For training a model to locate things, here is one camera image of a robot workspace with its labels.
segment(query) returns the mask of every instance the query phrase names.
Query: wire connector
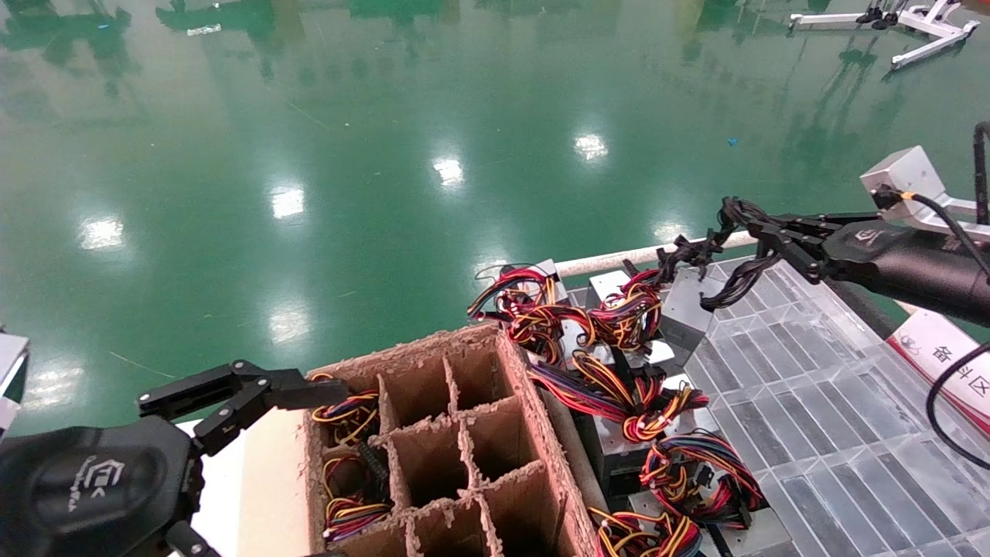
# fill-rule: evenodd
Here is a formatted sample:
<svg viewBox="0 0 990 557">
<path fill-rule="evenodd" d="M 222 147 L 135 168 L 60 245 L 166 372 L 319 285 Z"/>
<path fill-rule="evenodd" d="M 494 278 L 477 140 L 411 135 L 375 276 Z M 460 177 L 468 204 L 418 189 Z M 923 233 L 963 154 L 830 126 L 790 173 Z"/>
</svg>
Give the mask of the wire connector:
<svg viewBox="0 0 990 557">
<path fill-rule="evenodd" d="M 873 198 L 873 203 L 881 211 L 886 211 L 904 200 L 900 191 L 886 183 L 870 190 L 869 194 Z"/>
</svg>

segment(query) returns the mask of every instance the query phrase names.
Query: white sign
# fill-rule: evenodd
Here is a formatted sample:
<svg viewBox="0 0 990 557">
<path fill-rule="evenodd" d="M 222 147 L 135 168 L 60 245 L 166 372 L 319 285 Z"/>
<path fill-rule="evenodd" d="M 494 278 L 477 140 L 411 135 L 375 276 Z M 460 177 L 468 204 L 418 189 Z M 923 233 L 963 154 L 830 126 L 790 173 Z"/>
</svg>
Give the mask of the white sign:
<svg viewBox="0 0 990 557">
<path fill-rule="evenodd" d="M 887 343 L 929 383 L 978 346 L 951 321 L 925 309 L 909 317 Z M 952 374 L 941 393 L 990 435 L 990 354 L 979 356 Z"/>
</svg>

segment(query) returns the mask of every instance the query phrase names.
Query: white pipe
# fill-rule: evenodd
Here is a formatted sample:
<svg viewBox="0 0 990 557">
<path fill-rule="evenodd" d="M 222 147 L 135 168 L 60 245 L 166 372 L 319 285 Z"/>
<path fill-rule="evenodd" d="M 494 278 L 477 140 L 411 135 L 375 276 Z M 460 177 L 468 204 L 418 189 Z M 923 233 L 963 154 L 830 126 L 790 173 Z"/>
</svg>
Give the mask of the white pipe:
<svg viewBox="0 0 990 557">
<path fill-rule="evenodd" d="M 700 242 L 701 240 L 692 240 L 692 242 Z M 739 246 L 749 246 L 755 243 L 756 239 L 749 236 L 749 233 L 743 230 L 730 234 L 729 239 L 726 240 L 723 247 L 737 248 Z M 633 265 L 655 262 L 656 250 L 660 248 L 662 248 L 664 252 L 673 252 L 677 249 L 677 247 L 673 244 L 664 244 L 662 246 L 653 246 L 652 248 L 639 248 L 638 250 L 628 250 L 626 252 L 616 252 L 614 254 L 605 254 L 603 256 L 594 256 L 590 258 L 560 262 L 556 264 L 557 274 L 563 279 L 564 277 L 589 275 L 591 273 L 600 273 L 611 269 L 621 269 L 622 260 L 625 259 L 633 262 Z"/>
</svg>

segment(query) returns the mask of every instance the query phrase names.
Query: black connector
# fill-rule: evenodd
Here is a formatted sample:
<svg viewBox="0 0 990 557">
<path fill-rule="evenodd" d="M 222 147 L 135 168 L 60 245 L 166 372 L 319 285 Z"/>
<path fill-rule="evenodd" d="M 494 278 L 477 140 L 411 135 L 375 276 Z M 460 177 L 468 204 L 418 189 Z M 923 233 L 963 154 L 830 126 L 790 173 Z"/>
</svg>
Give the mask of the black connector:
<svg viewBox="0 0 990 557">
<path fill-rule="evenodd" d="M 706 524 L 705 529 L 708 530 L 708 535 L 712 536 L 712 542 L 715 543 L 715 548 L 719 550 L 719 556 L 733 557 L 733 551 L 729 549 L 729 544 L 726 543 L 726 538 L 722 535 L 719 526 Z"/>
<path fill-rule="evenodd" d="M 712 487 L 712 479 L 715 478 L 715 471 L 707 464 L 698 467 L 694 473 L 694 483 L 706 488 Z"/>
<path fill-rule="evenodd" d="M 630 277 L 635 277 L 636 275 L 638 275 L 640 273 L 640 270 L 637 269 L 636 266 L 633 265 L 633 262 L 629 261 L 628 259 L 623 259 L 622 260 L 622 266 L 626 268 L 626 273 Z"/>
<path fill-rule="evenodd" d="M 873 198 L 873 203 L 881 211 L 886 211 L 903 200 L 901 192 L 886 183 L 881 184 L 876 189 L 870 190 L 869 194 Z"/>
<path fill-rule="evenodd" d="M 357 455 L 371 473 L 371 485 L 364 496 L 368 501 L 392 502 L 388 488 L 388 460 L 381 449 L 372 448 L 364 441 L 357 443 Z"/>
<path fill-rule="evenodd" d="M 660 366 L 654 366 L 651 364 L 646 364 L 643 366 L 643 374 L 646 375 L 647 379 L 664 379 L 667 377 L 667 373 Z"/>
</svg>

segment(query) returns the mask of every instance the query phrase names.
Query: robotic arm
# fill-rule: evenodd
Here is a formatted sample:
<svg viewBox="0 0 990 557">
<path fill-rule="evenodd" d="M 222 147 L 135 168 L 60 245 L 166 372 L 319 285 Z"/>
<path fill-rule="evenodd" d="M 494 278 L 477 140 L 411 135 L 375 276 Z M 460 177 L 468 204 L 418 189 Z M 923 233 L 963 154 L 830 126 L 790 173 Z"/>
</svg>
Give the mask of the robotic arm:
<svg viewBox="0 0 990 557">
<path fill-rule="evenodd" d="M 914 147 L 860 177 L 876 212 L 771 217 L 727 198 L 723 214 L 759 241 L 758 255 L 782 258 L 811 283 L 855 282 L 990 327 L 990 226 L 979 177 L 980 202 L 949 197 L 925 151 Z M 977 223 L 955 222 L 951 213 L 976 216 Z"/>
<path fill-rule="evenodd" d="M 0 445 L 0 557 L 219 557 L 189 525 L 199 510 L 203 456 L 216 455 L 274 407 L 348 397 L 341 381 L 238 360 L 151 390 L 141 419 L 69 427 Z M 169 420 L 222 402 L 188 437 Z"/>
</svg>

